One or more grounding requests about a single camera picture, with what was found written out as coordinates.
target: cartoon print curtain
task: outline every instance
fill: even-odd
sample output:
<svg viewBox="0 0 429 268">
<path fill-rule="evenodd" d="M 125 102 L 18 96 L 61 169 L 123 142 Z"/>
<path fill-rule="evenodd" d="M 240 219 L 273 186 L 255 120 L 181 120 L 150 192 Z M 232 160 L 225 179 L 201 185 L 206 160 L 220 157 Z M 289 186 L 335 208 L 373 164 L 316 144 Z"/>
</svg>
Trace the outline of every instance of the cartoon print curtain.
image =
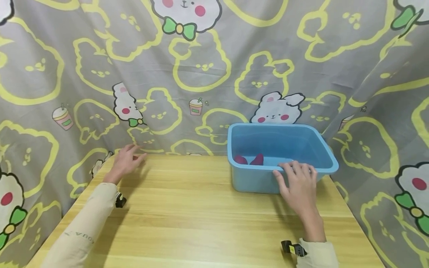
<svg viewBox="0 0 429 268">
<path fill-rule="evenodd" d="M 104 161 L 225 155 L 237 122 L 314 126 L 388 267 L 429 265 L 424 0 L 0 0 L 0 267 Z"/>
</svg>

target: cartoon drink cup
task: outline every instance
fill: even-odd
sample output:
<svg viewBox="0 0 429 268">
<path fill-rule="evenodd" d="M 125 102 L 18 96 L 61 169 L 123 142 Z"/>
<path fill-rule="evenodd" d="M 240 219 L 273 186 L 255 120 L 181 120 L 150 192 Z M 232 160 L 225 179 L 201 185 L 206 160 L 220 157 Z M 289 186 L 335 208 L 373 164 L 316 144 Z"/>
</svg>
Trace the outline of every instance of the cartoon drink cup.
<svg viewBox="0 0 429 268">
<path fill-rule="evenodd" d="M 73 120 L 64 104 L 56 108 L 52 113 L 52 119 L 57 122 L 64 130 L 69 130 L 73 126 Z"/>
<path fill-rule="evenodd" d="M 202 111 L 202 98 L 192 99 L 189 102 L 189 109 L 191 115 L 201 115 Z"/>
<path fill-rule="evenodd" d="M 345 124 L 347 124 L 347 122 L 350 121 L 353 118 L 353 116 L 354 116 L 354 114 L 352 114 L 349 117 L 344 118 L 343 121 L 341 121 L 341 125 L 340 125 L 340 128 L 338 129 L 338 131 L 340 131 L 341 129 L 343 129 L 344 126 L 345 126 Z"/>
</svg>

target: blue plastic basin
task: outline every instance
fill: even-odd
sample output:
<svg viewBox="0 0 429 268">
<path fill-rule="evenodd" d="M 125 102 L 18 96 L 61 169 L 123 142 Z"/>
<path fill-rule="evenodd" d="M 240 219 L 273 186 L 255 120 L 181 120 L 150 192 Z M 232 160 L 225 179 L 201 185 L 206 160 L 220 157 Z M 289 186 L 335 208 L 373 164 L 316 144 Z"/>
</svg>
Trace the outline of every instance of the blue plastic basin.
<svg viewBox="0 0 429 268">
<path fill-rule="evenodd" d="M 234 161 L 241 155 L 250 162 L 264 155 L 264 165 L 243 165 Z M 236 123 L 228 130 L 228 161 L 232 168 L 233 187 L 239 192 L 279 193 L 272 174 L 280 171 L 288 184 L 281 162 L 296 160 L 315 167 L 317 181 L 338 170 L 338 162 L 319 132 L 299 124 Z"/>
</svg>

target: light wood tabletop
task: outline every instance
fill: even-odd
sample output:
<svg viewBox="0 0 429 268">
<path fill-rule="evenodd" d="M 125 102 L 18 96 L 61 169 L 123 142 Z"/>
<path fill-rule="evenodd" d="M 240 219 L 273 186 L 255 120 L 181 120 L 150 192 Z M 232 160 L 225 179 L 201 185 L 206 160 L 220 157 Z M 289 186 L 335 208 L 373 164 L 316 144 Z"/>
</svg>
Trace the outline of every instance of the light wood tabletop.
<svg viewBox="0 0 429 268">
<path fill-rule="evenodd" d="M 27 268 L 40 266 L 113 158 Z M 143 168 L 123 178 L 119 190 L 128 202 L 107 219 L 88 267 L 295 267 L 280 242 L 302 237 L 299 219 L 279 195 L 236 192 L 226 157 L 149 155 Z M 340 267 L 384 267 L 329 176 L 318 183 L 317 206 Z"/>
</svg>

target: beige sleeve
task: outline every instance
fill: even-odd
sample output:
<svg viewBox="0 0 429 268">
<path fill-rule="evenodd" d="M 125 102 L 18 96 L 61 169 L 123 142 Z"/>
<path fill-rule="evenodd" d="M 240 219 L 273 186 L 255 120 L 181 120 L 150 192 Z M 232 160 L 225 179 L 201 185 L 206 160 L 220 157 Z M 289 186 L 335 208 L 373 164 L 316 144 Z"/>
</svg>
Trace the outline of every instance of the beige sleeve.
<svg viewBox="0 0 429 268">
<path fill-rule="evenodd" d="M 332 243 L 305 242 L 299 240 L 301 246 L 307 251 L 307 256 L 298 257 L 296 268 L 338 268 L 339 263 Z"/>
<path fill-rule="evenodd" d="M 41 268 L 82 268 L 107 217 L 113 210 L 117 188 L 101 183 L 82 210 L 52 245 Z"/>
</svg>

